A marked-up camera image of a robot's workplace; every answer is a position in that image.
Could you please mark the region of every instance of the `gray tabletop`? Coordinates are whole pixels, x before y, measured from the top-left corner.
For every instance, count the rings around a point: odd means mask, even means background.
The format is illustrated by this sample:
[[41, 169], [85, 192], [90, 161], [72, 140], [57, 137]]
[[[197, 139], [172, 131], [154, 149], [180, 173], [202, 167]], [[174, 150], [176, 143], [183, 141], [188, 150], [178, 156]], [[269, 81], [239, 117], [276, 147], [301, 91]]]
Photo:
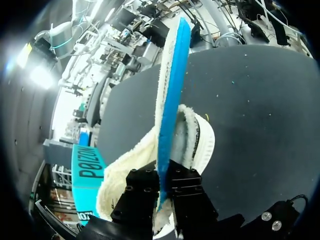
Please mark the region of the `gray tabletop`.
[[[107, 164], [154, 125], [159, 69], [111, 91], [98, 138]], [[215, 132], [202, 184], [219, 219], [242, 213], [251, 221], [276, 201], [311, 195], [320, 169], [319, 92], [316, 62], [292, 50], [244, 45], [189, 56], [181, 103], [207, 114]]]

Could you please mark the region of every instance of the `cable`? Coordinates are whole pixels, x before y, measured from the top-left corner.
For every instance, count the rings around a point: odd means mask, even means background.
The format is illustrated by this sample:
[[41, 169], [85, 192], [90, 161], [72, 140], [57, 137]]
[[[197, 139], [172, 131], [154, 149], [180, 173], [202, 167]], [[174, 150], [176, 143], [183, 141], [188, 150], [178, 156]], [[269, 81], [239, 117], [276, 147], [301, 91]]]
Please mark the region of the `cable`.
[[286, 15], [279, 9], [279, 11], [282, 13], [282, 15], [284, 16], [285, 20], [286, 20], [286, 24], [289, 25], [288, 23], [288, 18], [286, 17]]
[[[230, 25], [231, 25], [231, 26], [233, 25], [233, 26], [234, 26], [234, 29], [236, 29], [236, 32], [238, 32], [238, 29], [237, 29], [237, 27], [236, 27], [236, 24], [235, 24], [234, 20], [232, 19], [232, 16], [230, 15], [230, 13], [228, 12], [226, 6], [223, 5], [223, 2], [222, 2], [221, 0], [219, 0], [219, 1], [221, 2], [221, 5], [220, 5], [221, 12], [223, 13], [223, 15], [225, 16], [225, 18], [227, 19], [227, 21], [230, 23]], [[223, 9], [222, 9], [221, 7], [223, 7], [223, 8], [226, 10], [226, 12], [229, 14], [229, 17], [231, 18], [231, 21], [229, 20], [229, 18], [228, 18], [228, 16], [226, 15], [225, 11], [223, 11]]]
[[244, 37], [241, 36], [239, 33], [236, 33], [236, 32], [227, 32], [227, 33], [225, 33], [223, 36], [227, 36], [227, 35], [235, 35], [235, 36], [241, 38], [241, 39], [243, 40], [243, 42], [244, 42], [245, 44], [247, 44], [247, 41], [246, 41], [246, 40], [244, 39]]
[[204, 5], [202, 2], [200, 2], [200, 3], [201, 3], [201, 5], [200, 5], [200, 6], [197, 6], [196, 9], [199, 9], [199, 8], [201, 8], [201, 7]]
[[221, 39], [227, 39], [227, 38], [231, 38], [231, 39], [234, 39], [236, 40], [240, 45], [242, 45], [242, 42], [234, 37], [234, 36], [230, 36], [231, 32], [227, 32], [225, 34], [223, 34], [222, 36], [220, 36], [216, 41], [215, 41], [215, 44], [218, 45], [218, 43], [221, 41]]
[[214, 25], [213, 23], [211, 23], [211, 22], [208, 22], [208, 21], [205, 21], [207, 24], [210, 24], [210, 25], [212, 25], [212, 26], [214, 26], [214, 27], [216, 27], [217, 29], [218, 29], [218, 26], [217, 25]]
[[[198, 11], [198, 9], [196, 9], [195, 4], [192, 2], [192, 0], [188, 0], [188, 2], [189, 2], [190, 5], [194, 8], [194, 10], [195, 10], [196, 13], [199, 15], [199, 17], [202, 19], [206, 31], [207, 31], [208, 33], [210, 33], [207, 23], [205, 22], [203, 16], [202, 16], [201, 13]], [[211, 42], [212, 47], [214, 48], [214, 47], [216, 46], [216, 44], [215, 44], [215, 41], [214, 41], [214, 39], [213, 39], [212, 37], [210, 37], [210, 42]]]
[[266, 7], [264, 7], [261, 2], [259, 2], [258, 0], [254, 0], [260, 7], [262, 7], [271, 17], [273, 17], [278, 23], [280, 23], [281, 25], [287, 27], [288, 29], [290, 29], [291, 31], [303, 35], [302, 32], [297, 31], [295, 29], [293, 29], [292, 27], [289, 27], [288, 25], [286, 25], [285, 23], [283, 23], [282, 21], [280, 21], [278, 18], [276, 18], [275, 15], [273, 15]]
[[294, 198], [290, 199], [289, 202], [294, 203], [294, 201], [297, 200], [297, 199], [304, 199], [304, 201], [305, 201], [305, 207], [308, 206], [309, 200], [308, 200], [307, 196], [304, 195], [304, 194], [300, 194], [300, 195], [298, 195], [298, 196], [295, 196]]

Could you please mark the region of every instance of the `machinery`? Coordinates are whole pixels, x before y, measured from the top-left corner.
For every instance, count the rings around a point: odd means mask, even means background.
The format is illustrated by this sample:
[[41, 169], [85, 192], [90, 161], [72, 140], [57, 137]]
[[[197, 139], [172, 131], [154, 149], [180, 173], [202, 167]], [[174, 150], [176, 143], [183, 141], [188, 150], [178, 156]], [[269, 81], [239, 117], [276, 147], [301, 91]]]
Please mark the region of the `machinery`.
[[[111, 214], [112, 222], [89, 215], [86, 226], [79, 225], [79, 234], [57, 220], [39, 200], [36, 206], [47, 223], [66, 240], [151, 240], [155, 206], [159, 196], [159, 177], [155, 161], [132, 169], [126, 177], [126, 188]], [[166, 191], [171, 199], [175, 235], [178, 239], [194, 240], [214, 237], [230, 239], [290, 239], [290, 233], [300, 213], [293, 207], [298, 198], [280, 200], [245, 224], [236, 214], [218, 220], [218, 212], [202, 188], [202, 178], [195, 169], [187, 169], [170, 161], [166, 177]]]

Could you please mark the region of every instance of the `bolt head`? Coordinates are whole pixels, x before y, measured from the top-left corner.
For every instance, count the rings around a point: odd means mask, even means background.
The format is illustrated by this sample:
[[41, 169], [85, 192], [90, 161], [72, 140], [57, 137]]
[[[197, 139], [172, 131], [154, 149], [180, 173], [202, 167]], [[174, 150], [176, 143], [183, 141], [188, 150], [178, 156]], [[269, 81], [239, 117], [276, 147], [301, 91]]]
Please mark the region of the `bolt head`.
[[282, 227], [282, 222], [281, 221], [274, 221], [274, 223], [272, 223], [272, 230], [273, 231], [279, 231]]
[[261, 215], [261, 219], [263, 221], [269, 221], [272, 218], [272, 214], [268, 211], [265, 211], [264, 213], [262, 213]]

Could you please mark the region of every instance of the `blue box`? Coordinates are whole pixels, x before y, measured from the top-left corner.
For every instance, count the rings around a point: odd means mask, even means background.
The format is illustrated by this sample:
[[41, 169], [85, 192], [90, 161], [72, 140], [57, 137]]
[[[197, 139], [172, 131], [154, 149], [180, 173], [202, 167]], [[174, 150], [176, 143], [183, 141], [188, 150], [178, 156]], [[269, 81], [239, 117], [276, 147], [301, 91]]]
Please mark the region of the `blue box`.
[[71, 158], [72, 194], [78, 217], [83, 225], [88, 223], [89, 215], [99, 217], [96, 202], [106, 167], [97, 148], [73, 145]]

